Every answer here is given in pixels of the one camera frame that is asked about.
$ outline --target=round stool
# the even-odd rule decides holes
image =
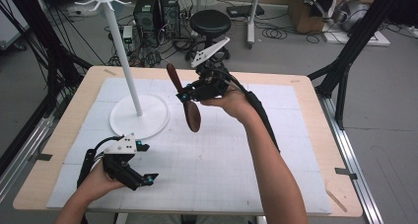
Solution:
[[[215,43],[213,41],[214,38],[220,37],[231,28],[231,20],[228,16],[226,16],[220,11],[202,10],[195,13],[190,18],[190,27],[198,34],[206,37],[205,40],[197,42],[195,46],[197,46],[200,43],[204,43],[204,47],[207,48],[211,46],[213,43]],[[191,58],[193,48],[194,47],[192,47],[190,51],[186,54],[186,60],[189,60]],[[224,53],[222,59],[230,58],[230,53],[224,47],[222,47],[219,51],[222,51]]]

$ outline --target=floor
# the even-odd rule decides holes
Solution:
[[[228,4],[208,8],[225,11]],[[286,13],[281,6],[263,6],[265,15],[272,18]],[[128,16],[132,5],[117,6],[116,18]],[[264,20],[280,27],[291,26],[288,16]],[[112,56],[112,44],[104,28],[105,18],[97,15],[74,19],[74,26],[98,55],[107,62]],[[64,26],[77,54],[93,64],[102,65],[87,45]],[[355,61],[349,76],[344,124],[357,155],[366,181],[385,223],[418,223],[418,40],[406,29],[399,33],[382,30],[390,41],[389,47],[367,46]],[[231,59],[225,61],[232,72],[308,75],[331,63],[343,45],[326,43],[317,38],[288,34],[282,39],[267,38],[256,29],[256,43],[248,49],[245,22],[233,22],[227,33],[231,41],[227,48]],[[184,54],[173,49],[162,57],[177,68],[190,69]],[[156,67],[165,67],[166,62]],[[43,99],[46,88],[37,64],[29,50],[0,52],[0,154],[4,152],[20,128]],[[19,211],[13,199],[31,170],[28,162],[6,198],[0,203],[2,223],[51,223],[56,212]],[[111,223],[112,214],[89,213],[91,223]],[[312,223],[367,223],[364,217],[324,219],[312,217]]]

